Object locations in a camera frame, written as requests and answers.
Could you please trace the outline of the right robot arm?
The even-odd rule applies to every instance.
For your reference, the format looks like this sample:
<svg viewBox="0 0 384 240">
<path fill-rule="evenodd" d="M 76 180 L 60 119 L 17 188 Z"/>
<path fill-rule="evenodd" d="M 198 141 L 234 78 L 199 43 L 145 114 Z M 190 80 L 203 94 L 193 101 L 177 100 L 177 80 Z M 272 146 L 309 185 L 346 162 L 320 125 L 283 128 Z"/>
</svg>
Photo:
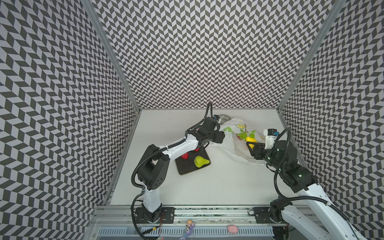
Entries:
<svg viewBox="0 0 384 240">
<path fill-rule="evenodd" d="M 268 168 L 273 168 L 274 188 L 279 197 L 270 203 L 270 219 L 275 223 L 286 222 L 308 240 L 365 239 L 333 204 L 312 172 L 299 164 L 291 130 L 278 133 L 267 129 L 264 134 L 264 143 L 247 138 L 246 145 L 252 157 L 264 160 Z M 300 213 L 295 201 L 305 201 L 324 227 Z"/>
</svg>

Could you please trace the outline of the yellow fake lemon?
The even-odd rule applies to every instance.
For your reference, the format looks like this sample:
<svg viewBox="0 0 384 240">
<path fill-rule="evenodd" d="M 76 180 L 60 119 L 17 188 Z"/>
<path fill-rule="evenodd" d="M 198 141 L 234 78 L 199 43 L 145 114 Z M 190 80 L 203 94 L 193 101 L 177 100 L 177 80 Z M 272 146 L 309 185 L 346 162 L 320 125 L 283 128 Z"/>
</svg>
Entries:
<svg viewBox="0 0 384 240">
<path fill-rule="evenodd" d="M 249 147 L 249 148 L 251 148 L 251 149 L 253 149 L 254 148 L 254 146 L 255 146 L 255 144 L 258 142 L 256 139 L 254 139 L 254 138 L 251 138 L 251 137 L 246 137 L 246 145 Z"/>
</svg>

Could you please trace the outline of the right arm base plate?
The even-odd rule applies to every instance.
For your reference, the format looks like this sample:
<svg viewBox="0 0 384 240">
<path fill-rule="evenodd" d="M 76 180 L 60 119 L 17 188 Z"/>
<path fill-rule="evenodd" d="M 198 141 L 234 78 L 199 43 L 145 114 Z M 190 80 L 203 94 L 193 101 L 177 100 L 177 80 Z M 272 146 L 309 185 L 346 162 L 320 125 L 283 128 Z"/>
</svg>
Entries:
<svg viewBox="0 0 384 240">
<path fill-rule="evenodd" d="M 254 207 L 252 212 L 257 224 L 287 224 L 281 214 L 270 210 L 270 207 Z"/>
</svg>

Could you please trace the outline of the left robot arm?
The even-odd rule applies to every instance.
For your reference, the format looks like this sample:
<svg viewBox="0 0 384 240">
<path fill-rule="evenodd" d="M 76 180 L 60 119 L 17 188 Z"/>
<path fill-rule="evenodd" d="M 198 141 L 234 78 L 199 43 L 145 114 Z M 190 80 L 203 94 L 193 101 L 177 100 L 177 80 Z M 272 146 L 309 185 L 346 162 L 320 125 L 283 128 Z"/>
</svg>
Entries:
<svg viewBox="0 0 384 240">
<path fill-rule="evenodd" d="M 141 189 L 132 206 L 139 197 L 144 197 L 141 210 L 147 222 L 155 223 L 161 216 L 160 186 L 166 179 L 169 164 L 184 154 L 204 149 L 209 143 L 223 142 L 225 133 L 220 131 L 219 120 L 220 117 L 213 114 L 213 103 L 209 102 L 204 118 L 188 128 L 183 138 L 164 147 L 147 147 L 131 176 L 132 185 Z"/>
</svg>

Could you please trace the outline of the green fake pear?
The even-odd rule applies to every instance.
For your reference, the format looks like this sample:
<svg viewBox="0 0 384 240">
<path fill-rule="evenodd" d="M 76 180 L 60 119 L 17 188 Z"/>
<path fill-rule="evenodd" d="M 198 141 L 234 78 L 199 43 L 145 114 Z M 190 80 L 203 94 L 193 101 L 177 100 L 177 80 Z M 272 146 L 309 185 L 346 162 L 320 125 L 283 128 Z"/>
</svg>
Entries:
<svg viewBox="0 0 384 240">
<path fill-rule="evenodd" d="M 210 160 L 203 158 L 202 156 L 197 156 L 194 159 L 194 165 L 196 168 L 200 169 L 206 165 L 209 165 L 211 163 Z"/>
</svg>

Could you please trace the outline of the white plastic bag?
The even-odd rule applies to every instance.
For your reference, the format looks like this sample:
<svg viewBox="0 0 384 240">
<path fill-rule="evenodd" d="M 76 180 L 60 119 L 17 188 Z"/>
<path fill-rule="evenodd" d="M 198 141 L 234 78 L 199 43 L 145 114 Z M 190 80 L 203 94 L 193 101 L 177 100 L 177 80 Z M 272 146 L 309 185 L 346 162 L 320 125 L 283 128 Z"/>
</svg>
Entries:
<svg viewBox="0 0 384 240">
<path fill-rule="evenodd" d="M 220 130 L 225 133 L 223 143 L 211 143 L 210 148 L 223 152 L 230 160 L 240 164 L 266 165 L 264 160 L 256 160 L 252 157 L 247 148 L 246 137 L 254 138 L 258 143 L 265 143 L 265 138 L 252 124 L 239 118 L 233 118 L 221 125 Z"/>
</svg>

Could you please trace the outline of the red fake strawberry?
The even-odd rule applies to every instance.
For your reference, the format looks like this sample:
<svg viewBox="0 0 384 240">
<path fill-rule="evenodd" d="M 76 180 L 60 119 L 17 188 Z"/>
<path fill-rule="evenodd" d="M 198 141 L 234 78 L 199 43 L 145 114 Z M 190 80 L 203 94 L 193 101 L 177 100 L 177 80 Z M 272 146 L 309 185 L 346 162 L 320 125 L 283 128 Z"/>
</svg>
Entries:
<svg viewBox="0 0 384 240">
<path fill-rule="evenodd" d="M 183 155 L 181 156 L 181 158 L 182 158 L 183 160 L 188 160 L 188 159 L 190 158 L 190 155 L 189 155 L 189 153 L 185 153 L 185 154 L 183 154 Z"/>
</svg>

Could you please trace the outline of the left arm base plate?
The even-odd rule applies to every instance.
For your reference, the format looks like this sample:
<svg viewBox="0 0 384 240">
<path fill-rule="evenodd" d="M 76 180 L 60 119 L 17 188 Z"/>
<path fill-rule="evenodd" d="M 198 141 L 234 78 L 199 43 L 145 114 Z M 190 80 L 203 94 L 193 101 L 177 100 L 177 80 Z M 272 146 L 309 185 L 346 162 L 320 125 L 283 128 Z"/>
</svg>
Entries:
<svg viewBox="0 0 384 240">
<path fill-rule="evenodd" d="M 172 224 L 175 217 L 175 208 L 160 206 L 155 212 L 149 212 L 145 207 L 134 210 L 134 219 L 137 224 Z"/>
</svg>

